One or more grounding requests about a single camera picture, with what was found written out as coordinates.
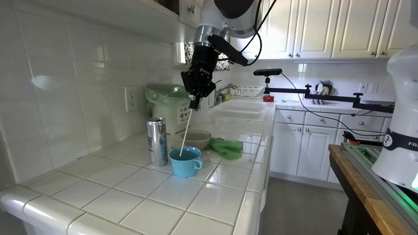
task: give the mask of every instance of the blue mug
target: blue mug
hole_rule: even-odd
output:
[[[202,169],[203,162],[200,160],[202,152],[195,147],[183,147],[180,157],[180,148],[172,148],[169,154],[174,174],[178,177],[188,178]]]

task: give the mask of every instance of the dish rack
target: dish rack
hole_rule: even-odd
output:
[[[256,97],[263,89],[264,86],[237,86],[237,89],[229,89],[229,93],[232,96],[240,97]]]

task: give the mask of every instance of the faucet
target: faucet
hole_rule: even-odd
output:
[[[228,85],[224,85],[223,87],[221,87],[219,90],[215,90],[215,100],[214,100],[214,104],[216,104],[216,103],[217,103],[217,102],[216,102],[216,100],[217,100],[218,95],[219,95],[219,94],[220,94],[223,90],[228,89],[228,88],[232,88],[232,89],[234,89],[234,90],[238,89],[238,87],[237,87],[237,86],[235,86],[235,85],[234,85],[234,84],[232,84],[232,83],[229,83]]]

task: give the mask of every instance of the kitchen sink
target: kitchen sink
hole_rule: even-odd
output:
[[[267,114],[265,107],[265,103],[230,100],[212,108],[209,115],[212,117],[264,121]]]

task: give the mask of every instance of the white bowl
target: white bowl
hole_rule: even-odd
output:
[[[180,134],[180,137],[184,138],[184,132]],[[184,146],[195,147],[200,150],[203,150],[208,146],[212,134],[206,130],[187,130],[186,140],[184,141]]]

